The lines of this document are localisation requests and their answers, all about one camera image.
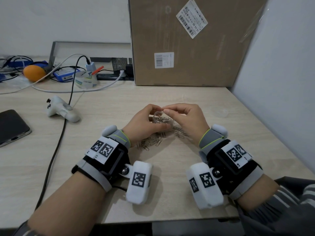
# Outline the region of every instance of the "person's left hand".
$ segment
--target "person's left hand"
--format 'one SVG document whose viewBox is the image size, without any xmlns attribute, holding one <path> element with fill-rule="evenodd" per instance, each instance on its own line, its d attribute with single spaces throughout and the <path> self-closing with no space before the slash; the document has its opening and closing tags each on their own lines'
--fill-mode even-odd
<svg viewBox="0 0 315 236">
<path fill-rule="evenodd" d="M 125 135 L 129 138 L 131 146 L 135 146 L 138 141 L 141 141 L 155 132 L 166 131 L 171 129 L 171 125 L 167 123 L 151 123 L 152 117 L 156 111 L 162 111 L 161 107 L 148 104 L 144 109 L 136 113 L 130 122 L 122 129 Z"/>
</svg>

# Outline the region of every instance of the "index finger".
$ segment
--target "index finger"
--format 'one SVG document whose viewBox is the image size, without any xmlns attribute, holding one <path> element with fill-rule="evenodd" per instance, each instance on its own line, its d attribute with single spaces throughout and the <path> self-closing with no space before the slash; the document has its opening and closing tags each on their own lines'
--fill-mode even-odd
<svg viewBox="0 0 315 236">
<path fill-rule="evenodd" d="M 188 114 L 189 111 L 192 109 L 192 107 L 193 107 L 193 104 L 176 103 L 176 104 L 164 106 L 164 107 L 162 107 L 162 110 L 171 109 L 171 110 L 177 111 L 180 114 Z"/>
<path fill-rule="evenodd" d="M 144 111 L 148 115 L 153 115 L 156 111 L 162 111 L 162 108 L 154 104 L 148 104 L 144 107 L 142 111 Z"/>
</svg>

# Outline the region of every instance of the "neon green trim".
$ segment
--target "neon green trim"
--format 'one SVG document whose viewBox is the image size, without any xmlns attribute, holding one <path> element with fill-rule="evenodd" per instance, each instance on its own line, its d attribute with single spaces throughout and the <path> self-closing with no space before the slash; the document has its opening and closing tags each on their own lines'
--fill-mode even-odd
<svg viewBox="0 0 315 236">
<path fill-rule="evenodd" d="M 115 134 L 113 134 L 113 136 L 116 136 L 116 137 L 118 137 L 118 138 L 124 140 L 125 142 L 127 142 L 125 139 L 121 138 L 120 136 L 117 136 L 117 135 L 115 135 Z"/>
<path fill-rule="evenodd" d="M 130 142 L 130 140 L 129 140 L 129 138 L 127 137 L 127 135 L 122 131 L 122 130 L 120 130 L 124 135 L 125 135 L 125 137 L 128 139 L 128 141 L 129 141 L 129 143 L 130 143 L 130 146 L 131 146 L 131 142 Z"/>
<path fill-rule="evenodd" d="M 222 138 L 224 138 L 224 136 L 222 136 L 221 138 L 218 138 L 218 139 L 214 140 L 213 142 L 210 142 L 208 145 L 204 146 L 202 149 L 204 149 L 205 147 L 209 146 L 210 144 L 212 144 L 212 143 L 214 143 L 214 142 L 216 142 L 217 140 L 220 140 L 220 139 L 222 139 Z"/>
<path fill-rule="evenodd" d="M 211 130 L 211 128 L 210 128 L 210 129 L 208 129 L 208 131 L 209 131 L 209 130 Z M 206 131 L 206 133 L 205 133 L 204 135 L 206 135 L 208 131 Z M 198 146 L 199 146 L 199 144 L 200 144 L 201 140 L 203 139 L 204 135 L 203 135 L 203 136 L 202 136 L 202 138 L 200 139 L 200 141 L 199 141 L 199 143 L 198 143 Z"/>
</svg>

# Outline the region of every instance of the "hand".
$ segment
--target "hand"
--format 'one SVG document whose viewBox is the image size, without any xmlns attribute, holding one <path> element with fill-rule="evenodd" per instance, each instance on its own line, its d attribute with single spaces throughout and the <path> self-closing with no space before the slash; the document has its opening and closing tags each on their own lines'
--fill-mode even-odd
<svg viewBox="0 0 315 236">
<path fill-rule="evenodd" d="M 166 123 L 151 123 L 152 117 L 156 111 L 162 111 L 161 107 L 148 104 L 144 109 L 136 113 L 130 122 L 123 128 L 123 132 L 129 138 L 131 146 L 135 146 L 138 141 L 141 141 L 155 132 L 167 131 L 171 129 L 170 124 Z"/>
<path fill-rule="evenodd" d="M 174 119 L 196 144 L 210 129 L 201 108 L 197 104 L 177 103 L 162 108 L 163 112 Z"/>
</svg>

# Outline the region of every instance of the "orange ball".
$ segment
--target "orange ball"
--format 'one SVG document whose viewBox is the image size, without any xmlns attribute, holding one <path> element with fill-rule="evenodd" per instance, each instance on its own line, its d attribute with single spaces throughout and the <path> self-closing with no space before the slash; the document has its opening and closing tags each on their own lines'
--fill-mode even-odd
<svg viewBox="0 0 315 236">
<path fill-rule="evenodd" d="M 36 82 L 44 77 L 46 75 L 46 72 L 42 67 L 39 67 L 37 65 L 29 65 L 24 68 L 23 74 L 30 81 Z"/>
</svg>

